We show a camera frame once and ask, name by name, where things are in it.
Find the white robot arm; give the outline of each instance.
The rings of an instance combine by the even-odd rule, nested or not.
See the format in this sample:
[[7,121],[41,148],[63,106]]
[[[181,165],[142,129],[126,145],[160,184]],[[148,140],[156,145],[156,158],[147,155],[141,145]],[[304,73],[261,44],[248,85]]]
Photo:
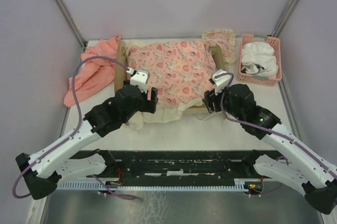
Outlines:
[[115,160],[109,151],[100,151],[83,159],[69,159],[90,143],[117,130],[137,111],[154,113],[157,104],[157,89],[152,88],[151,100],[147,99],[148,71],[129,68],[132,75],[126,80],[115,97],[107,99],[88,112],[77,132],[75,128],[48,147],[32,155],[22,153],[16,162],[34,199],[51,194],[57,186],[70,180],[101,174]]
[[273,178],[301,193],[316,210],[329,214],[337,200],[337,166],[324,160],[298,140],[269,110],[256,105],[247,85],[230,86],[233,75],[223,70],[210,80],[215,88],[205,92],[210,113],[229,113],[249,134],[278,150],[291,166],[277,162],[258,151],[245,159],[261,176]]
[[[20,154],[16,162],[34,199],[51,194],[57,186],[73,179],[102,174],[115,162],[109,151],[100,151],[84,159],[69,159],[86,145],[117,130],[137,111],[154,113],[157,90],[152,88],[147,100],[145,70],[129,69],[130,82],[125,82],[115,97],[93,107],[77,132],[68,133],[45,149]],[[337,167],[321,158],[298,140],[269,110],[256,105],[247,85],[230,86],[233,75],[219,70],[211,82],[214,90],[204,94],[210,113],[229,113],[249,134],[271,145],[291,163],[290,166],[253,150],[244,162],[261,176],[273,178],[301,193],[316,210],[329,214],[336,206]]]

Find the pink cloth in basket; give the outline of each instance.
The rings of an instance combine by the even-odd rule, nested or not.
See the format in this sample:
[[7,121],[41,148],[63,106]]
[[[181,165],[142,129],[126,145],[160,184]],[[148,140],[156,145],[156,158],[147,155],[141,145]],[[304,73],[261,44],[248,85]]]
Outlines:
[[162,105],[203,98],[213,88],[209,79],[216,71],[209,42],[198,40],[131,47],[128,65],[150,72],[148,85],[158,88],[158,104]]
[[[110,38],[107,41],[100,40],[94,47],[88,47],[86,53],[82,53],[81,59],[85,60],[93,56],[117,57],[118,42],[121,36]],[[115,78],[115,63],[105,59],[93,59],[88,61],[75,78],[75,90],[77,99],[82,102],[98,93]],[[72,93],[72,79],[69,79],[69,91],[64,97],[67,107],[75,105]]]

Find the white cloth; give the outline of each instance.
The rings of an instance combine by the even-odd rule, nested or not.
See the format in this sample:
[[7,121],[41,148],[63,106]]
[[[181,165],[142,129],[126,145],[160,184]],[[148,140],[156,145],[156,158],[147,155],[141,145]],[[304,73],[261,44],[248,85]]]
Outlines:
[[279,70],[274,48],[265,42],[247,43],[242,49],[241,71],[264,77],[276,77]]
[[144,123],[168,123],[180,120],[186,109],[203,104],[202,99],[194,99],[187,104],[180,102],[178,105],[157,105],[154,114],[136,112],[128,123],[133,130],[139,130],[144,127]]

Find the white table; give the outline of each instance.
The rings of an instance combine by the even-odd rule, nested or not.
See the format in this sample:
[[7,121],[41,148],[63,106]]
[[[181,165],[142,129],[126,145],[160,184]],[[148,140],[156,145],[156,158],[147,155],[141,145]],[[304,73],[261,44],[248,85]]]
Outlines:
[[[142,40],[144,43],[166,42],[179,39],[152,39]],[[94,46],[98,41],[90,41],[88,46]],[[238,55],[241,39],[236,40],[236,54]],[[236,64],[226,69],[233,72],[236,81]],[[254,92],[256,102],[274,114],[276,114],[289,129],[289,121],[283,105],[281,93],[278,85],[267,87],[261,85],[248,84]],[[90,99],[81,103],[82,114],[84,115],[95,105],[102,103],[109,97],[114,96],[113,83],[105,87]],[[179,121],[160,124],[145,124],[139,131],[133,131],[125,126],[111,132],[104,138],[86,146],[84,149],[93,150],[271,150],[269,145],[259,141],[254,136],[246,133],[238,123],[223,120],[221,114],[216,114],[205,121],[208,114],[183,115]],[[65,132],[71,130],[78,121],[77,109],[72,107],[66,122]]]

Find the purple-gray wall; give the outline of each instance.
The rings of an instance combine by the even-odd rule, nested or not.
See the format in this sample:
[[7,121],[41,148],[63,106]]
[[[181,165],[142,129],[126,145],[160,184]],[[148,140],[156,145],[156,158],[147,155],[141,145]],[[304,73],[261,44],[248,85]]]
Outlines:
[[288,0],[64,0],[86,40],[200,35],[214,28],[271,34]]
[[[32,199],[12,197],[15,157],[58,137],[81,48],[53,0],[0,0],[0,6],[0,223],[23,224]],[[23,183],[18,193],[27,193]]]
[[336,0],[301,0],[281,34],[282,69],[305,140],[335,164],[336,17]]

